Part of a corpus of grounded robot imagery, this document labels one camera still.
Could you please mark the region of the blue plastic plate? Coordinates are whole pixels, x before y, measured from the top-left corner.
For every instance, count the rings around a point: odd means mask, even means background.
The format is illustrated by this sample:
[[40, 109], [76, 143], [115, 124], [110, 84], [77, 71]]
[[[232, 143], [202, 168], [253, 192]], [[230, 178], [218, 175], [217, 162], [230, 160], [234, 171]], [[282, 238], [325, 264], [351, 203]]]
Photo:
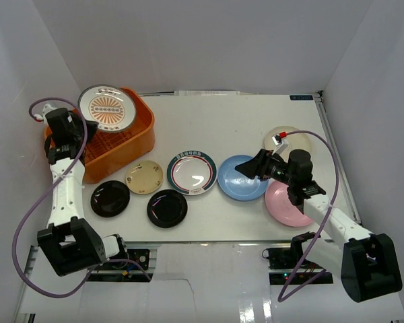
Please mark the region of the blue plastic plate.
[[249, 155], [233, 155], [220, 166], [217, 182], [221, 190], [237, 201], [252, 201], [262, 196], [269, 181], [260, 181], [258, 178], [250, 179], [235, 170], [238, 164], [251, 160]]

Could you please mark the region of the cream white plate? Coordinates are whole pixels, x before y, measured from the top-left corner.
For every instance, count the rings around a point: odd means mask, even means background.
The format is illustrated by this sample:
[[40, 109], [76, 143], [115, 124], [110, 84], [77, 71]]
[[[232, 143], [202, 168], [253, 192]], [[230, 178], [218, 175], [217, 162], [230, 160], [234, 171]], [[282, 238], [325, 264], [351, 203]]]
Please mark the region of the cream white plate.
[[[266, 150], [276, 150], [277, 146], [274, 144], [272, 137], [277, 133], [282, 132], [293, 132], [298, 131], [297, 128], [289, 127], [289, 126], [280, 126], [271, 129], [264, 138], [264, 146]], [[288, 160], [289, 154], [292, 150], [302, 149], [309, 153], [312, 153], [312, 143], [309, 137], [303, 133], [290, 135], [285, 138], [287, 145], [285, 148], [281, 148], [277, 153], [281, 156], [281, 158], [285, 161]]]

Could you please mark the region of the green rimmed white plate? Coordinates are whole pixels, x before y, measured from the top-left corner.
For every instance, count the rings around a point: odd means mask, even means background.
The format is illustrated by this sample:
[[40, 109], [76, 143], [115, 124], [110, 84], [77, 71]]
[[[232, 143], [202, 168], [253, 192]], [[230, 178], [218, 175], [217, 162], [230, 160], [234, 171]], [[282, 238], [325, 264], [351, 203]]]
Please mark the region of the green rimmed white plate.
[[166, 177], [171, 188], [177, 192], [195, 196], [214, 186], [217, 180], [217, 166], [206, 153], [186, 150], [170, 160]]

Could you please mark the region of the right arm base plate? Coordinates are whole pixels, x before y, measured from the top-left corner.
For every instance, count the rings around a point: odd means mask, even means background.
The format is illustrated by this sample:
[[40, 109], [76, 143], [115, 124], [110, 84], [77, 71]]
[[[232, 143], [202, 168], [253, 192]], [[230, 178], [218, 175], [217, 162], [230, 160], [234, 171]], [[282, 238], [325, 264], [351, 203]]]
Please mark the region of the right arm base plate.
[[[290, 274], [296, 265], [296, 258], [289, 248], [266, 248], [261, 256], [269, 263], [269, 282], [271, 286], [280, 286], [290, 280]], [[317, 276], [323, 269], [307, 260], [291, 280], [291, 285], [301, 285]]]

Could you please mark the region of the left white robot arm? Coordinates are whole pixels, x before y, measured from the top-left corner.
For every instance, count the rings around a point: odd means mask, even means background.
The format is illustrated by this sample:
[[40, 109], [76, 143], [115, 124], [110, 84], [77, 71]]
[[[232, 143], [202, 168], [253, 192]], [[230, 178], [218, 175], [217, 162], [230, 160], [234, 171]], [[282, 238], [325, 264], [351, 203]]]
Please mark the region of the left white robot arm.
[[62, 277], [108, 262], [123, 268], [129, 252], [118, 234], [101, 237], [83, 212], [84, 150], [96, 130], [96, 122], [84, 122], [67, 108], [46, 104], [43, 121], [50, 128], [44, 150], [53, 176], [51, 214], [37, 242], [52, 268]]

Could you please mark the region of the large orange sunburst plate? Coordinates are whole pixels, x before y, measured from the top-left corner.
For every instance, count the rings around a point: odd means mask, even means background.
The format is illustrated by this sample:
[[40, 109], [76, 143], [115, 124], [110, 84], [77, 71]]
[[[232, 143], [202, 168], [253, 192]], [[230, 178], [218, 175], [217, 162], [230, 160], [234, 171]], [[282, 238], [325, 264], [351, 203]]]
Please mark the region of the large orange sunburst plate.
[[127, 130], [137, 117], [130, 95], [112, 85], [93, 85], [78, 98], [78, 107], [88, 121], [98, 123], [98, 130], [117, 133]]

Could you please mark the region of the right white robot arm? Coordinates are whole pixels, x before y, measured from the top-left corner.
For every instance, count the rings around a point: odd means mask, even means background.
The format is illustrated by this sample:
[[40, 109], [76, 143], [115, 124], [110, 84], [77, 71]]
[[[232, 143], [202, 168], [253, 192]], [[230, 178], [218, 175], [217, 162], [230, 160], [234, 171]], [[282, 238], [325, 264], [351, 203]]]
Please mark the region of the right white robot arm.
[[392, 239], [361, 227], [333, 206], [312, 178], [309, 152], [295, 149], [284, 161], [277, 153], [261, 149], [235, 169], [250, 179], [285, 184], [291, 204], [319, 225], [316, 233], [293, 237], [290, 258], [297, 268], [319, 265], [339, 277], [345, 292], [357, 303], [402, 290]]

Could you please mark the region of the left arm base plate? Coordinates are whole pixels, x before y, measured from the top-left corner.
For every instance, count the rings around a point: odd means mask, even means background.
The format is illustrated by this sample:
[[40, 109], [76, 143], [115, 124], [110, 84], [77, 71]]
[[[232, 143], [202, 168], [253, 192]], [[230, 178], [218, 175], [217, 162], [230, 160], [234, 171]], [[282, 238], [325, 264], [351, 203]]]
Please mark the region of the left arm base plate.
[[150, 269], [150, 250], [147, 248], [127, 248], [125, 252], [109, 258], [97, 266], [88, 281], [93, 282], [149, 282], [152, 278]]

